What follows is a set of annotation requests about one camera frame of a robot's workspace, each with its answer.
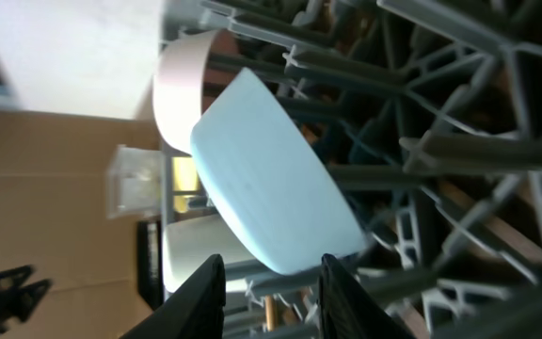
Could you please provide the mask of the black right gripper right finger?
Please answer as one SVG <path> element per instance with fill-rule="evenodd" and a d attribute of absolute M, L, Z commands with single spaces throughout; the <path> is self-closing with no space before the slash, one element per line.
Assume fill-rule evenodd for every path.
<path fill-rule="evenodd" d="M 324 339 L 413 339 L 331 254 L 322 256 L 318 285 Z"/>

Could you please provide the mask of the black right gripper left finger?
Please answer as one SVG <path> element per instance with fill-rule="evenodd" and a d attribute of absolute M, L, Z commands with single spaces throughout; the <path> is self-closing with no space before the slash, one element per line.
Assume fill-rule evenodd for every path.
<path fill-rule="evenodd" d="M 213 254 L 121 339 L 221 339 L 225 305 L 224 262 L 220 254 Z"/>

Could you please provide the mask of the white cup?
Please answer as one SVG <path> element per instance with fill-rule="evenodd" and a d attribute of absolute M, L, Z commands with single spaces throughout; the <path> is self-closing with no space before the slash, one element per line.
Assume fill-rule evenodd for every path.
<path fill-rule="evenodd" d="M 254 259 L 220 215 L 170 223 L 162 242 L 163 283 L 171 293 L 213 254 L 220 254 L 225 265 Z"/>

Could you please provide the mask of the wooden chopstick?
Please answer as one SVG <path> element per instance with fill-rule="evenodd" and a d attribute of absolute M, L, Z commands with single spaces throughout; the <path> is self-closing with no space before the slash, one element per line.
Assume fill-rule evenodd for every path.
<path fill-rule="evenodd" d="M 277 306 L 273 295 L 264 297 L 265 321 L 268 331 L 274 331 L 278 326 Z"/>

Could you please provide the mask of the yellow plate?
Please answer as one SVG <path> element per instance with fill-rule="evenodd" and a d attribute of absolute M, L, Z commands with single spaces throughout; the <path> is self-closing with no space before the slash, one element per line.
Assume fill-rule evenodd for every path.
<path fill-rule="evenodd" d="M 172 190 L 180 192 L 180 195 L 173 197 L 174 210 L 185 213 L 188 211 L 188 199 L 199 195 L 200 184 L 196 166 L 191 157 L 174 157 L 172 169 Z"/>

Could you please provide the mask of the light blue bowl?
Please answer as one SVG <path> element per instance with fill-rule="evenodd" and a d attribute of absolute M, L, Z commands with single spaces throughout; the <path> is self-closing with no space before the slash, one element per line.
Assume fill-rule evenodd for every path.
<path fill-rule="evenodd" d="M 281 275 L 368 241 L 326 166 L 262 80 L 242 69 L 193 127 L 201 183 L 232 232 Z"/>

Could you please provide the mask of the white bowl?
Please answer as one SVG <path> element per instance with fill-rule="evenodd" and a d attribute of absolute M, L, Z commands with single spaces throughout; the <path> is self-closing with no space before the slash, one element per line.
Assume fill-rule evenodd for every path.
<path fill-rule="evenodd" d="M 156 126 L 170 147 L 191 153 L 190 136 L 202 114 L 203 79 L 217 30 L 167 44 L 152 77 Z"/>

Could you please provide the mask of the grey dishwasher rack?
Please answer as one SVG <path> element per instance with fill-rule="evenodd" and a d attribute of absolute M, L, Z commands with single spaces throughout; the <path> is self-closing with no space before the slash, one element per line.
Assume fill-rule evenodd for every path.
<path fill-rule="evenodd" d="M 410 334 L 542 338 L 542 1 L 202 1 L 202 114 L 252 70 L 326 166 L 365 250 L 337 257 Z M 319 266 L 226 265 L 320 323 Z"/>

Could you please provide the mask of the black plastic tray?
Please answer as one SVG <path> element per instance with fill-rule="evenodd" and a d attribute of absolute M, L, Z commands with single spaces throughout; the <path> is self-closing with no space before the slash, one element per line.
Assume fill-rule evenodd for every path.
<path fill-rule="evenodd" d="M 165 300 L 161 240 L 159 221 L 140 220 L 137 223 L 135 233 L 137 293 L 153 311 Z"/>

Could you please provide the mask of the clear plastic bin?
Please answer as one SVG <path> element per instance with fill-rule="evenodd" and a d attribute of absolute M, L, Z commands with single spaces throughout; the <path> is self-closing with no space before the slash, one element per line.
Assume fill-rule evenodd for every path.
<path fill-rule="evenodd" d="M 160 212 L 162 154 L 120 144 L 105 173 L 108 218 Z"/>

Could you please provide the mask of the black tripod stand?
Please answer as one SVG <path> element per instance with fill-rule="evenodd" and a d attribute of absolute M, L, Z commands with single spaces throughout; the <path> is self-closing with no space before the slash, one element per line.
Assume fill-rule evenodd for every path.
<path fill-rule="evenodd" d="M 32 265 L 0 271 L 0 334 L 8 331 L 11 318 L 26 323 L 53 286 L 50 279 L 26 284 L 34 271 Z"/>

